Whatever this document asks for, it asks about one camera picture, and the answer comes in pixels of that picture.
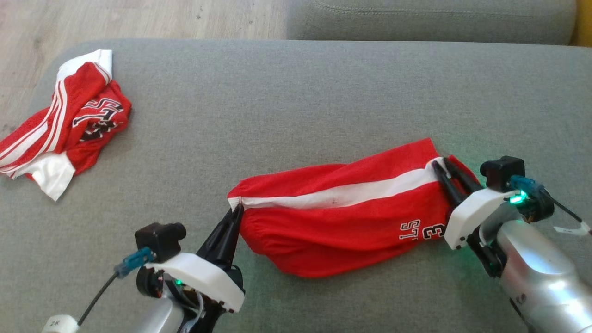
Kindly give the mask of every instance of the gray couch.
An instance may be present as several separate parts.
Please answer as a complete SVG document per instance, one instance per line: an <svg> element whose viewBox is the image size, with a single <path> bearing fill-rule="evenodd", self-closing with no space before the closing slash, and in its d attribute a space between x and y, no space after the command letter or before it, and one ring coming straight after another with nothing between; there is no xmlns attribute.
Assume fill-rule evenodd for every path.
<svg viewBox="0 0 592 333"><path fill-rule="evenodd" d="M575 0L290 0L288 37L568 44Z"/></svg>
<svg viewBox="0 0 592 333"><path fill-rule="evenodd" d="M591 49L93 41L53 62L21 120L48 106L61 63L99 48L114 51L114 77L134 105L130 126L57 203L29 180L0 178L2 332L40 331L58 313L78 318L148 223L185 224L182 246L196 251L242 178L355 161L426 136L474 171L519 156L527 175L592 217ZM536 227L592 282L592 242L552 230L569 223L559 212ZM471 251L443 241L319 280L280 273L242 240L235 263L246 301L216 332L526 331ZM133 276L116 281L80 332L126 332L149 302Z"/></svg>

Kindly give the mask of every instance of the printed number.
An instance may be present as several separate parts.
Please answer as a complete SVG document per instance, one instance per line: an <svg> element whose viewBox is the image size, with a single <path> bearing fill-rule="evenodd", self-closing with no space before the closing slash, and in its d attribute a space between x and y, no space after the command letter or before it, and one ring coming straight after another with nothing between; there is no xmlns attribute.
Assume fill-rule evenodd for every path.
<svg viewBox="0 0 592 333"><path fill-rule="evenodd" d="M411 230L411 233L408 233L406 235L400 235L399 239L417 239L417 237L419 236L419 224L421 224L421 220L413 220L411 222L401 224L401 231Z"/></svg>
<svg viewBox="0 0 592 333"><path fill-rule="evenodd" d="M98 122L86 128L80 141L89 141L103 137L103 133L110 132L117 127L117 124L111 121L111 119L116 113L123 111L121 103L110 98L101 98L99 101L90 100L82 108L94 109L96 112L74 118L72 120L72 127L78 126L83 120L87 119L98 119Z"/></svg>
<svg viewBox="0 0 592 333"><path fill-rule="evenodd" d="M422 235L423 235L424 239L442 237L445 230L446 230L446 225L438 223L437 225L426 226L425 228L423 228Z"/></svg>

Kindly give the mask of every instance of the black cable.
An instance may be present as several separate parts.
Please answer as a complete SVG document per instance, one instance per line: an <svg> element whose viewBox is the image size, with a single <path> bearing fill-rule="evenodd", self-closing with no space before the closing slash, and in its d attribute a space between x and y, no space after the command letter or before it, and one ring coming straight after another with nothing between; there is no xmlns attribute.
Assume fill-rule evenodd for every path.
<svg viewBox="0 0 592 333"><path fill-rule="evenodd" d="M88 306L88 308L86 308L86 311L84 311L84 313L82 314L82 316L80 317L80 320L78 320L78 326L82 326L82 323L84 322L84 320L86 319L86 317L88 316L88 314L91 312L92 308L95 306L96 302L99 301L99 298L103 295L103 293L105 292L105 290L107 289L107 287L109 287L109 285L119 276L119 274L117 272L113 273L113 275L109 278L109 280L103 285L103 287L99 290L99 293L96 294L95 298L92 300L91 304Z"/></svg>
<svg viewBox="0 0 592 333"><path fill-rule="evenodd" d="M547 190L543 190L541 191L541 193L547 197L550 201L552 201L557 207L561 208L561 210L563 210L565 213L568 213L571 217L573 217L576 221L578 222L582 222L583 220L577 216L574 212L570 211L569 209L567 209L567 207L565 207L564 205L562 205L561 203L559 203L557 200L555 200L550 194L549 192L547 192Z"/></svg>

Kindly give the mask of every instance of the white stripe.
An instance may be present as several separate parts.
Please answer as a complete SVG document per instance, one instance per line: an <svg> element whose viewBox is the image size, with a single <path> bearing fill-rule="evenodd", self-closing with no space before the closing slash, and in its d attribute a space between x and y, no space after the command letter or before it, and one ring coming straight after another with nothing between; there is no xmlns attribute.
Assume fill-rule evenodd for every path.
<svg viewBox="0 0 592 333"><path fill-rule="evenodd" d="M8 154L4 159L2 159L2 162L0 162L0 167L4 167L6 165L14 163L27 151L27 149L29 149L34 143L36 143L46 131L47 122L43 123L38 131L36 131L35 133L31 134L28 138L23 140L18 147L16 147L12 152L10 152L10 154ZM10 171L12 171L12 169L0 168L0 172L4 174L9 173Z"/></svg>
<svg viewBox="0 0 592 333"><path fill-rule="evenodd" d="M56 135L53 137L52 143L47 149L49 152L53 152L56 148L56 144L60 139L62 133L62 126L64 125L64 118L66 117L66 109L68 107L68 94L66 93L66 84L64 81L60 82L60 92L62 93L62 107L60 108L59 120L57 122Z"/></svg>
<svg viewBox="0 0 592 333"><path fill-rule="evenodd" d="M354 206L368 200L388 198L437 181L432 161L444 166L443 158L429 161L425 168L415 169L387 180L342 185L296 197L233 197L228 201L234 209L241 203L245 209L286 207L294 209L324 209Z"/></svg>
<svg viewBox="0 0 592 333"><path fill-rule="evenodd" d="M7 173L7 172L18 171L19 169L25 168L27 165L29 165L29 163L31 163L31 161L36 159L42 153L55 150L56 143L59 140L59 134L62 131L61 124L63 124L63 119L66 114L66 107L67 107L67 104L66 104L67 103L67 96L66 96L66 88L65 88L64 81L58 82L56 88L57 88L57 91L54 93L54 97L57 97L57 99L58 99L58 101L57 101L58 110L56 111L56 114L53 116L52 129L49 132L49 135L48 135L43 147L41 147L41 149L39 151L37 151L35 153L35 155L32 156L32 158L29 159L27 162L13 166L12 168L1 168L0 172ZM60 98L59 92L62 92L62 98L63 98L62 100L59 99ZM43 131L43 133L45 133L47 131L47 122L45 122L44 125L45 125L45 131ZM33 143L35 143L37 140L39 140L39 138L40 137L38 137L35 141L32 141L28 146L26 146L24 151L26 151ZM53 146L50 146L48 149L46 149L47 144L50 143L50 141Z"/></svg>
<svg viewBox="0 0 592 333"><path fill-rule="evenodd" d="M59 87L60 85L63 83L63 81L58 82L58 91L56 91L56 94L59 96ZM45 140L45 143L43 143L43 147L41 148L40 152L45 152L47 146L49 145L49 143L52 141L53 139L53 134L56 132L56 126L57 126L57 119L60 116L60 112L62 111L62 107L64 106L64 104L62 103L62 100L60 99L57 105L57 111L56 114L53 116L53 122L52 122L52 130L49 132L49 135L47 136L47 139Z"/></svg>
<svg viewBox="0 0 592 333"><path fill-rule="evenodd" d="M53 111L53 107L55 106L55 102L56 102L56 100L58 100L58 99L59 99L59 95L58 95L58 93L57 93L57 87L58 87L58 84L59 84L59 82L56 82L56 87L55 87L55 89L54 89L54 98L53 98L53 100L52 100L52 105L51 105L51 106L50 106L50 108L47 110L47 114L45 115L45 118L43 118L43 120L42 120L42 121L39 123L39 125L37 125L37 126L36 126L35 128L33 128L32 130L30 130L30 131L29 131L27 134L25 134L25 135L21 136L21 137L20 137L20 138L19 138L19 139L18 139L16 142L14 142L14 143L13 143L13 144L11 144L11 145L10 145L8 148L6 148L6 149L5 149L3 152L1 152L1 153L0 153L0 156L2 156L2 155L4 155L4 154L8 153L8 152L9 152L9 151L11 151L13 148L15 148L17 145L20 145L20 143L21 143L23 140L25 140L25 138L26 138L28 135L30 135L30 134L32 134L32 133L34 133L35 131L38 131L38 130L39 130L39 129L40 129L40 128L41 128L41 127L44 125L44 124L46 125L46 126L45 126L45 128L46 128L45 130L47 130L47 124L46 124L46 121L47 121L47 119L49 118L49 115L50 115L50 114L52 113L52 111ZM8 165L8 164L10 164L10 163L12 163L12 162L16 161L16 159L15 159L14 161L12 161L12 162L10 162L10 163L4 163L4 159L5 159L6 157L7 157L7 156L5 156L4 158L0 159L0 167L1 167L1 166L4 166L4 165Z"/></svg>
<svg viewBox="0 0 592 333"><path fill-rule="evenodd" d="M107 71L105 69L103 69L103 67L101 67L101 65L97 64L96 62L93 64L95 65L95 67L99 71L99 73L101 73L103 78L105 79L105 84L109 84L109 82L111 82L111 77L109 76L109 74L107 74Z"/></svg>

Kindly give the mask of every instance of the red fabric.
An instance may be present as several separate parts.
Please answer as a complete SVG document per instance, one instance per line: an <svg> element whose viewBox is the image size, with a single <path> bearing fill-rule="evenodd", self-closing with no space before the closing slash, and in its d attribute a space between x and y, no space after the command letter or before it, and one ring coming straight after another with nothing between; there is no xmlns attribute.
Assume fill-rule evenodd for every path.
<svg viewBox="0 0 592 333"><path fill-rule="evenodd" d="M437 157L432 141L423 139L351 164L251 177L231 190L229 198L293 197L377 182L424 169ZM405 253L417 241L443 236L450 209L437 181L353 206L328 205L315 209L246 205L241 235L254 252L269 257L283 272L326 277L375 264Z"/></svg>
<svg viewBox="0 0 592 333"><path fill-rule="evenodd" d="M0 142L0 171L12 175L42 153L65 151L80 174L95 165L101 148L127 127L130 109L109 74L87 62L56 83L50 107Z"/></svg>

